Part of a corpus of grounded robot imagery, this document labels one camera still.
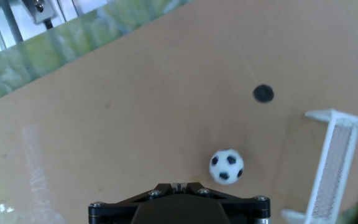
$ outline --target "black pentagon patch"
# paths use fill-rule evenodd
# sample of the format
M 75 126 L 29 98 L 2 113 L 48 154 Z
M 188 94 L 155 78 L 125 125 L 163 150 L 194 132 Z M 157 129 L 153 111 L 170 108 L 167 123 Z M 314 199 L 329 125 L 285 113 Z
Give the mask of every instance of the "black pentagon patch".
M 219 177 L 223 180 L 228 180 L 229 175 L 226 172 L 222 172 L 219 174 Z
M 235 158 L 234 156 L 228 156 L 228 157 L 227 157 L 227 162 L 228 162 L 230 165 L 236 164 L 236 158 Z
M 237 174 L 237 178 L 240 178 L 242 175 L 242 169 L 239 171 L 239 173 Z
M 211 164 L 212 166 L 215 166 L 218 163 L 218 156 L 215 156 L 214 158 L 212 158 Z

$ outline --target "black dot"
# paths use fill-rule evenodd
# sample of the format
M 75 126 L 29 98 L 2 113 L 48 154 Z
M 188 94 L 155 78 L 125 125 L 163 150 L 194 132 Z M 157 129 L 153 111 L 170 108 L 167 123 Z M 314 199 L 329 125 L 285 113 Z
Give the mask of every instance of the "black dot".
M 221 179 L 227 180 L 229 178 L 229 175 L 227 173 L 225 173 L 225 172 L 222 172 L 222 173 L 219 174 L 219 177 Z
M 236 158 L 234 156 L 228 156 L 227 157 L 227 162 L 230 164 L 230 165 L 233 165 L 236 163 Z
M 254 97 L 259 103 L 268 103 L 273 100 L 274 92 L 272 87 L 262 84 L 254 90 Z
M 215 166 L 215 165 L 218 163 L 218 156 L 215 156 L 215 157 L 212 159 L 211 163 L 212 163 L 212 166 Z
M 239 171 L 239 173 L 237 174 L 237 178 L 240 178 L 242 175 L 242 169 Z

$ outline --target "soccer ball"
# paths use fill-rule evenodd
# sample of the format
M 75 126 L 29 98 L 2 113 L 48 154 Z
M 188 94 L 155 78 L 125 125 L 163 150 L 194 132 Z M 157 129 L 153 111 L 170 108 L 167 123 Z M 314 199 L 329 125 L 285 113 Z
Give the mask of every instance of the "soccer ball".
M 209 163 L 209 172 L 219 184 L 235 183 L 244 171 L 244 161 L 234 149 L 219 150 Z

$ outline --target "goal net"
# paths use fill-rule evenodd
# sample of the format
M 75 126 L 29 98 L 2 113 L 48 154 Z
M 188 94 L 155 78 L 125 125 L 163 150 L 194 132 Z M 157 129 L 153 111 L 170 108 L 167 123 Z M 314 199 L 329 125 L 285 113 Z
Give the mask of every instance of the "goal net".
M 358 117 L 336 110 L 309 111 L 306 117 L 328 123 L 306 213 L 284 209 L 289 224 L 334 224 L 358 138 Z

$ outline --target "cardboard surface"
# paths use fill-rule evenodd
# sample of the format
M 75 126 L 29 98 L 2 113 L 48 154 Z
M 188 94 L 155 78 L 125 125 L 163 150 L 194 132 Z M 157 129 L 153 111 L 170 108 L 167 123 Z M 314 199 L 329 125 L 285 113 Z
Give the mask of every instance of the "cardboard surface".
M 0 203 L 84 223 L 90 202 L 199 181 L 266 195 L 284 223 L 281 208 L 306 210 L 326 131 L 303 113 L 358 115 L 356 14 L 351 2 L 196 0 L 1 98 Z M 271 103 L 254 100 L 261 83 Z M 227 147 L 245 170 L 221 186 L 208 163 Z M 342 208 L 356 202 L 358 145 Z

